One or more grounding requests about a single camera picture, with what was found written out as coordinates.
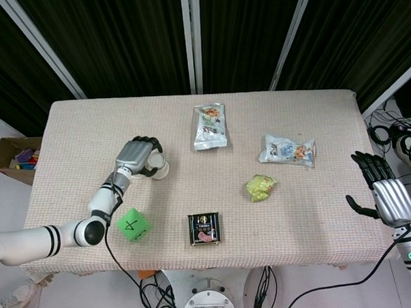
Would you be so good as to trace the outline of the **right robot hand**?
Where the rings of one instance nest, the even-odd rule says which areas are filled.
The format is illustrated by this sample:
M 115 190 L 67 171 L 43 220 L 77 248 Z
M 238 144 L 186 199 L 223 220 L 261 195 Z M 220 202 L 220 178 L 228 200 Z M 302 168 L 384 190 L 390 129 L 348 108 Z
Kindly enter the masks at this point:
M 351 158 L 363 173 L 375 200 L 375 207 L 361 207 L 352 196 L 347 195 L 350 208 L 360 215 L 379 219 L 392 228 L 411 224 L 411 197 L 406 186 L 395 178 L 386 160 L 379 155 L 360 151 L 355 151 Z

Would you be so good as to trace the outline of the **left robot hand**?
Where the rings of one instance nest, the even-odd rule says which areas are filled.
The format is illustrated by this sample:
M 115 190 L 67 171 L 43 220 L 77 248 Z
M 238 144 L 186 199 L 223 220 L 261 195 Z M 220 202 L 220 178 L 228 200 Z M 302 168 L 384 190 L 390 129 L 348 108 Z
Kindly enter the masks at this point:
M 152 177 L 166 166 L 163 148 L 155 137 L 136 136 L 127 142 L 116 158 L 116 167 L 126 167 L 132 176 Z

